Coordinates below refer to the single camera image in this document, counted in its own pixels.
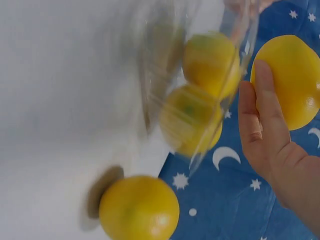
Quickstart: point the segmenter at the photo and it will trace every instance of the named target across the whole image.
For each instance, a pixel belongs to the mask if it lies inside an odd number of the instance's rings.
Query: transparent container
[[[142,106],[149,135],[188,161],[190,175],[220,137],[225,111],[252,56],[258,0],[156,0],[139,49]]]

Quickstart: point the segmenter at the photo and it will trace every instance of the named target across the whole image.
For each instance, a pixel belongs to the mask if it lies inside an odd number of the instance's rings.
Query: yellow citrus fruit
[[[99,219],[112,240],[168,240],[179,220],[174,191],[161,179],[132,176],[103,194]]]
[[[222,33],[194,35],[182,59],[184,77],[215,98],[233,96],[240,81],[239,51]]]
[[[295,35],[271,39],[255,60],[266,61],[273,73],[274,87],[289,130],[307,125],[317,114],[320,96],[320,59]],[[251,82],[255,84],[255,65]]]
[[[168,95],[159,116],[166,142],[187,157],[214,147],[222,132],[221,120],[219,102],[189,84]]]

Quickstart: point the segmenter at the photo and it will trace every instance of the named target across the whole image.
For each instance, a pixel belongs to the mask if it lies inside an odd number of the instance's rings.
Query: hand
[[[255,89],[248,81],[239,85],[238,118],[243,153],[253,169],[320,236],[320,158],[291,141],[264,61],[255,61]]]
[[[224,0],[224,3],[226,6],[228,6],[233,11],[241,12],[245,1],[248,1],[248,0]],[[278,2],[278,1],[280,1],[280,0],[261,0],[260,6],[259,6],[259,12],[262,13],[263,10],[265,10],[267,7],[269,7],[274,2]],[[255,10],[256,4],[257,4],[256,0],[250,0],[250,8],[249,9],[251,12]]]

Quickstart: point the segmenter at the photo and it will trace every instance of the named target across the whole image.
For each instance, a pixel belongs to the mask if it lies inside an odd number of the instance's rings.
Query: blue fabric
[[[290,11],[298,14],[296,19],[289,15]],[[309,14],[318,17],[315,22],[308,19]],[[286,0],[266,9],[260,16],[254,55],[265,42],[284,34],[297,35],[319,55],[320,1]],[[290,210],[281,207],[271,187],[246,160],[239,136],[238,96],[229,111],[231,116],[224,120],[220,140],[191,178],[188,163],[173,154],[168,155],[159,174],[173,188],[180,204],[180,219],[171,240],[317,239]],[[291,132],[293,141],[317,156],[319,139],[308,132],[320,129],[319,120],[318,114],[310,124]],[[241,163],[225,157],[218,170],[213,154],[221,147],[234,150]]]

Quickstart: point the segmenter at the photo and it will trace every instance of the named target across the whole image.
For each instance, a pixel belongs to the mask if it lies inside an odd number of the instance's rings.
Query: crescent moon pattern
[[[213,156],[212,156],[213,165],[215,166],[215,168],[218,171],[220,170],[219,169],[219,163],[224,158],[233,158],[239,164],[241,164],[240,157],[239,157],[238,153],[235,150],[233,150],[232,148],[227,147],[227,146],[221,146],[221,147],[218,147],[214,151]]]
[[[317,137],[318,137],[318,149],[320,148],[320,130],[318,128],[311,128],[309,131],[308,131],[308,134],[315,134]]]

